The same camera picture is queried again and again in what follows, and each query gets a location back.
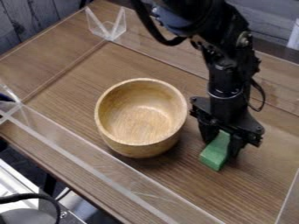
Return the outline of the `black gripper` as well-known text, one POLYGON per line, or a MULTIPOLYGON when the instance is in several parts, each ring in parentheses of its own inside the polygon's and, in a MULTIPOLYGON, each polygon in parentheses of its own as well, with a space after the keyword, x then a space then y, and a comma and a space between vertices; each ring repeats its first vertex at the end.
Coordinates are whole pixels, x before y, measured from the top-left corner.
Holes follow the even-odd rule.
POLYGON ((233 97, 191 98, 191 116, 198 119, 203 142, 209 144, 222 130, 231 134, 229 156, 235 158, 247 144, 259 147, 266 129, 249 112, 249 92, 233 97))

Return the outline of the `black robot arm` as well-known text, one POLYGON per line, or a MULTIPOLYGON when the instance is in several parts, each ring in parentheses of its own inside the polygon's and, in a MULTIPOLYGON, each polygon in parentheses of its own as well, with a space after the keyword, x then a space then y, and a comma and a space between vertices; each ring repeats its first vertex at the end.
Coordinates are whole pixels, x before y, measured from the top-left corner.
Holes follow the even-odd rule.
POLYGON ((166 46, 190 41, 201 50, 210 72, 209 96, 191 98, 191 115, 209 144, 229 133, 229 155, 247 145, 262 144, 265 127, 250 114, 251 90, 263 88, 254 79, 261 59, 254 49, 249 21, 226 0, 131 0, 135 13, 154 39, 166 46))

